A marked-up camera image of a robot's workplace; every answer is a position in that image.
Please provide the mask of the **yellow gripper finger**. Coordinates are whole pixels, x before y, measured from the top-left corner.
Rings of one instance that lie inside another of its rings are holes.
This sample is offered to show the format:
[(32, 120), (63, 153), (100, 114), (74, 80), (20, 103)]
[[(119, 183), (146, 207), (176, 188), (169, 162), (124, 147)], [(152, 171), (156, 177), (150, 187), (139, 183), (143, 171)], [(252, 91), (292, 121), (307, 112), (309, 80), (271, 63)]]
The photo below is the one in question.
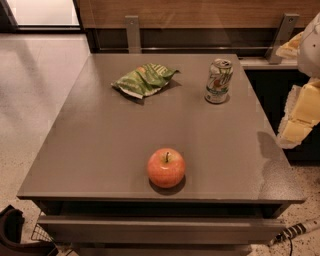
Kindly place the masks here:
[(297, 59), (303, 33), (300, 32), (276, 50), (276, 55), (284, 59)]
[(278, 127), (278, 145), (283, 149), (295, 148), (319, 122), (320, 80), (311, 78), (303, 86), (293, 85)]

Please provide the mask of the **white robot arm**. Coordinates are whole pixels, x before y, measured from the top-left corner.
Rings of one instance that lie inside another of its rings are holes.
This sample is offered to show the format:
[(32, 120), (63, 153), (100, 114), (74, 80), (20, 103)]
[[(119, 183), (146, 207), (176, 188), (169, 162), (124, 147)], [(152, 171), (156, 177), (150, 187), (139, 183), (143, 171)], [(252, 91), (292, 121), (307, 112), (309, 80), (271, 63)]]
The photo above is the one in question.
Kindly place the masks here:
[(303, 32), (281, 45), (276, 55), (296, 59), (298, 70), (309, 77), (303, 86), (292, 86), (278, 127), (278, 145), (293, 149), (320, 123), (320, 13)]

